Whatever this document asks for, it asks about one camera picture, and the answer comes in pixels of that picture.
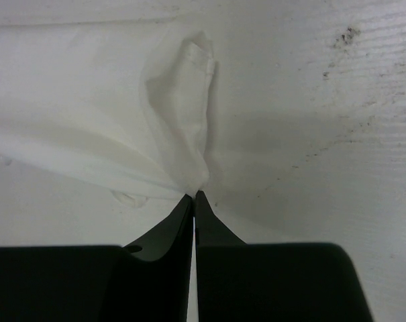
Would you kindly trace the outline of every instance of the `white surface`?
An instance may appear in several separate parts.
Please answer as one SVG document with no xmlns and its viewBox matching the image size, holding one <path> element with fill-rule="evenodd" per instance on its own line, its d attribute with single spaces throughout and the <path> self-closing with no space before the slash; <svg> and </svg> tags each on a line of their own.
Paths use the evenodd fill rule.
<svg viewBox="0 0 406 322">
<path fill-rule="evenodd" d="M 1 26 L 0 155 L 127 195 L 193 196 L 209 179 L 214 68 L 204 33 L 177 21 Z"/>
</svg>

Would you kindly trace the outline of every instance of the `white cloth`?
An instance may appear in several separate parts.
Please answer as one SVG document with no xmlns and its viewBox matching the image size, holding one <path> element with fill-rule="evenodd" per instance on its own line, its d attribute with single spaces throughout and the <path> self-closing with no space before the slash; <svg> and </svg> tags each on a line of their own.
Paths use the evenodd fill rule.
<svg viewBox="0 0 406 322">
<path fill-rule="evenodd" d="M 214 66 L 178 22 L 0 27 L 0 155 L 143 200 L 193 195 Z"/>
</svg>

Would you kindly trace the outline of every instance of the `white fabric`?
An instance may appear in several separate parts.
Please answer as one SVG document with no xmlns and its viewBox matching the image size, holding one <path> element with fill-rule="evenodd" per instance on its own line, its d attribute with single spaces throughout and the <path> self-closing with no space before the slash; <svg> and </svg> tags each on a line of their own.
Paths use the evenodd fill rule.
<svg viewBox="0 0 406 322">
<path fill-rule="evenodd" d="M 138 205 L 193 195 L 214 66 L 177 22 L 0 27 L 0 155 Z"/>
</svg>

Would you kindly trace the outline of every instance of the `scratched surface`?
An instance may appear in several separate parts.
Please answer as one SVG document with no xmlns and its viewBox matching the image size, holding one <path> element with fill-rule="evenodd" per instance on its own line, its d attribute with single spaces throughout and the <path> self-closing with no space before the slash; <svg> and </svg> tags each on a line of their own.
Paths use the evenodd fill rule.
<svg viewBox="0 0 406 322">
<path fill-rule="evenodd" d="M 29 0 L 23 8 L 3 1 L 0 23 L 180 15 L 201 24 L 218 61 L 206 154 L 215 212 L 248 242 L 340 244 L 376 321 L 406 321 L 406 0 L 167 2 L 55 7 Z M 25 186 L 52 186 L 61 202 Z M 66 193 L 68 186 L 89 206 Z M 20 217 L 0 219 L 0 242 L 96 242 L 100 231 L 89 213 L 104 223 L 101 204 L 107 204 L 112 217 L 100 242 L 126 243 L 172 208 L 150 201 L 144 215 L 127 210 L 124 216 L 121 206 L 91 189 L 24 165 L 4 166 L 0 218 L 13 207 Z M 32 231 L 31 222 L 43 218 L 39 202 L 41 211 L 64 218 L 46 220 L 61 227 L 56 233 Z M 84 234 L 72 228 L 75 221 Z M 21 229 L 10 230 L 16 222 Z M 129 237 L 127 227 L 133 227 Z"/>
</svg>

